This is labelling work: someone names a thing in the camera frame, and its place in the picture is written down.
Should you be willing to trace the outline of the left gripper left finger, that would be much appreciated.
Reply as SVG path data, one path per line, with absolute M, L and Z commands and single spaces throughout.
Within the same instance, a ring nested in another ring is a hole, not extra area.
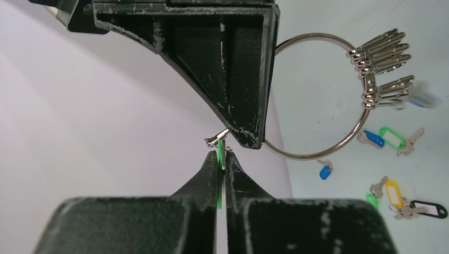
M 34 253 L 216 253 L 218 157 L 174 194 L 74 197 L 54 211 Z

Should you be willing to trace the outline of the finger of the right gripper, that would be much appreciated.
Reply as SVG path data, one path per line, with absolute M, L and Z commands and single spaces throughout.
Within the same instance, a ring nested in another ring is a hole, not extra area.
M 115 32 L 160 55 L 244 148 L 265 139 L 274 1 L 39 1 L 68 31 Z

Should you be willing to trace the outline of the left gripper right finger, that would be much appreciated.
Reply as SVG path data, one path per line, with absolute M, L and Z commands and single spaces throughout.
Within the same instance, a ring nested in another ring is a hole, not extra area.
M 396 253 L 379 212 L 358 199 L 275 198 L 225 158 L 229 253 Z

